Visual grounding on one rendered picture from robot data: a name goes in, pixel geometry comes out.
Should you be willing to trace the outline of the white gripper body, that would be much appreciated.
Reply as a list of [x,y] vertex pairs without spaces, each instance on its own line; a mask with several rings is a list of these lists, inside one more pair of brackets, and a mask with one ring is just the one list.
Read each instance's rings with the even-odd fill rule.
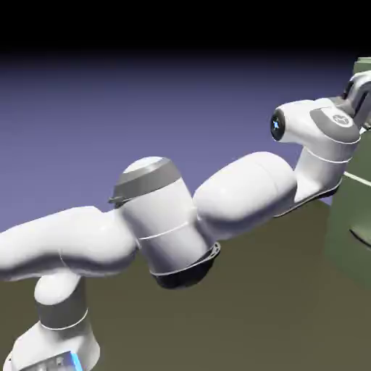
[[371,70],[354,74],[343,98],[354,123],[362,127],[371,113]]

